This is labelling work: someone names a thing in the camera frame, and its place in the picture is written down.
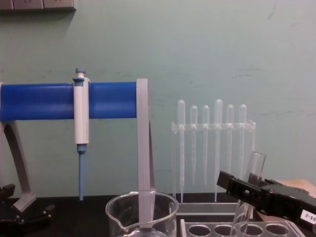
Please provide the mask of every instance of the blue cylindrical bar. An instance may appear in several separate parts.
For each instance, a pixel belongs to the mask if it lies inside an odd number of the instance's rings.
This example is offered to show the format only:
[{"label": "blue cylindrical bar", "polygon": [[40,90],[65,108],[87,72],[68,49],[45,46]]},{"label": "blue cylindrical bar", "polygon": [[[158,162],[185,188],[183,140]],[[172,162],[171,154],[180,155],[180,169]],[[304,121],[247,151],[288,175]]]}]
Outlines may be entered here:
[{"label": "blue cylindrical bar", "polygon": [[[73,84],[3,84],[0,120],[73,119]],[[136,117],[136,82],[90,83],[90,119]]]}]

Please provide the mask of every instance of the dropper rack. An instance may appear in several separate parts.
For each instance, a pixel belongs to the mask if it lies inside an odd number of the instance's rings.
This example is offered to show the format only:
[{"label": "dropper rack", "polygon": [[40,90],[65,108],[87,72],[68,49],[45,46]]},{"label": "dropper rack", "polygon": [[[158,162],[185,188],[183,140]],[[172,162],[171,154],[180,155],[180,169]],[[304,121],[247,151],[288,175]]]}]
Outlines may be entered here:
[{"label": "dropper rack", "polygon": [[[235,108],[232,104],[228,104],[224,117],[225,123],[222,119],[223,101],[217,99],[214,107],[214,123],[210,123],[209,107],[207,105],[202,108],[191,105],[189,107],[190,115],[186,116],[189,113],[186,113],[185,101],[179,100],[178,102],[178,123],[172,123],[172,192],[175,197],[177,191],[180,190],[181,202],[183,202],[183,193],[186,191],[185,183],[192,182],[193,186],[197,185],[197,164],[200,162],[203,164],[206,193],[210,193],[213,187],[215,202],[217,202],[218,187],[216,182],[220,171],[220,163],[225,164],[221,167],[221,170],[232,173],[236,177],[242,177],[249,155],[255,150],[256,124],[251,120],[247,120],[246,105],[241,104],[239,106],[238,118],[237,121],[234,121]],[[199,136],[202,137],[202,144],[197,142]],[[235,162],[235,165],[237,164],[237,172],[235,173],[232,170],[232,161]],[[189,169],[192,170],[191,180],[188,177],[185,179],[185,173]],[[214,175],[214,182],[211,185],[208,182],[207,172]]]}]

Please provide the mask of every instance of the pipette body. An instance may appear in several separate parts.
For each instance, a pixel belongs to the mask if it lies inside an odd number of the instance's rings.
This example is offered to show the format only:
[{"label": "pipette body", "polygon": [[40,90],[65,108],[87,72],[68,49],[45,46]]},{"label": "pipette body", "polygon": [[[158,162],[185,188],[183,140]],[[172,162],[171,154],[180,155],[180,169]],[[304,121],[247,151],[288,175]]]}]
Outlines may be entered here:
[{"label": "pipette body", "polygon": [[186,125],[186,103],[184,100],[178,101],[178,125],[179,125],[179,133],[180,133],[180,193],[181,193],[181,202],[183,202],[184,170],[185,170],[184,131],[185,131],[185,125]]},{"label": "pipette body", "polygon": [[197,165],[197,123],[198,123],[198,108],[195,105],[191,106],[191,162],[192,162],[192,183],[195,184],[196,165]]},{"label": "pipette body", "polygon": [[203,106],[202,109],[202,123],[203,123],[203,171],[204,183],[207,183],[207,157],[208,157],[208,125],[209,125],[209,107]]},{"label": "pipette body", "polygon": [[245,155],[245,123],[246,123],[246,116],[247,116],[247,107],[246,105],[242,104],[239,106],[238,112],[238,122],[240,125],[240,132],[239,132],[239,162],[240,162],[240,178],[243,178],[243,167],[244,167],[244,155]]},{"label": "pipette body", "polygon": [[221,123],[223,117],[223,101],[217,99],[215,101],[215,114],[214,114],[214,123],[216,125],[216,134],[215,134],[215,172],[214,172],[214,189],[215,189],[215,202],[217,201],[217,178],[219,175],[220,169],[220,136],[221,136]]},{"label": "pipette body", "polygon": [[234,106],[228,105],[226,108],[226,123],[229,125],[227,131],[227,167],[228,173],[231,172],[232,167],[232,149],[233,149],[233,123],[234,123]]}]

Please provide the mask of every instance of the beaker rim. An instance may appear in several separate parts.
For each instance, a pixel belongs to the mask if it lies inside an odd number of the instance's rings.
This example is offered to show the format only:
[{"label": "beaker rim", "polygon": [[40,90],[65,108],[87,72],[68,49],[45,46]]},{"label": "beaker rim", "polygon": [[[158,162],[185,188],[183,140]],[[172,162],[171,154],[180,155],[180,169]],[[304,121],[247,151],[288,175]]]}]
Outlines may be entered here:
[{"label": "beaker rim", "polygon": [[[165,216],[165,217],[162,217],[162,218],[159,218],[159,219],[157,219],[157,220],[152,220],[152,221],[145,222],[145,223],[140,223],[140,222],[138,222],[138,223],[134,223],[134,224],[129,225],[129,226],[123,226],[122,223],[121,223],[117,218],[115,218],[113,215],[110,214],[110,212],[109,212],[108,209],[109,209],[110,205],[111,205],[114,201],[116,201],[116,200],[118,200],[118,199],[120,199],[120,198],[123,198],[123,197],[131,196],[131,195],[138,195],[139,193],[144,193],[144,192],[152,193],[152,194],[158,194],[158,195],[160,195],[160,196],[165,196],[165,197],[169,198],[169,199],[175,204],[175,209],[174,209],[174,211],[171,212],[169,215],[167,215],[167,216]],[[174,215],[177,213],[178,209],[179,209],[179,202],[178,202],[173,196],[171,196],[171,195],[169,195],[169,194],[162,193],[162,192],[157,192],[157,191],[155,191],[155,190],[131,191],[131,192],[129,192],[129,193],[125,193],[125,194],[122,194],[122,195],[118,195],[118,196],[114,197],[113,199],[111,199],[111,200],[106,204],[106,206],[105,206],[105,212],[106,212],[106,214],[108,215],[108,217],[111,218],[112,220],[114,220],[115,222],[117,222],[117,224],[119,225],[119,227],[120,227],[121,229],[123,229],[125,232],[127,232],[129,229],[131,229],[131,228],[133,228],[133,227],[135,227],[135,226],[140,226],[140,225],[144,225],[144,224],[153,225],[153,224],[155,224],[155,223],[158,223],[158,222],[161,222],[161,221],[165,221],[165,220],[169,219],[170,217],[174,216]]]}]

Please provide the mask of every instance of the green wall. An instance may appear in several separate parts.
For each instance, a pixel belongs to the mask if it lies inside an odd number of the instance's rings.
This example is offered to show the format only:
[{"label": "green wall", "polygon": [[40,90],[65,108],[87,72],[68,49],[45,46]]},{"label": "green wall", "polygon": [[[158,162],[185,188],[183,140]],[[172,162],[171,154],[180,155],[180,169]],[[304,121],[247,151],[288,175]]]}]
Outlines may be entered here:
[{"label": "green wall", "polygon": [[[267,154],[265,175],[316,182],[315,1],[75,5],[70,14],[0,16],[0,80],[71,83],[78,66],[93,82],[148,78],[155,178],[164,192],[171,191],[170,130],[181,98],[211,108],[217,98],[224,106],[245,103],[257,122],[257,149]],[[73,121],[18,125],[38,196],[77,195]],[[87,195],[137,189],[135,138],[134,119],[91,121]],[[7,144],[0,150],[0,184],[17,183]]]}]

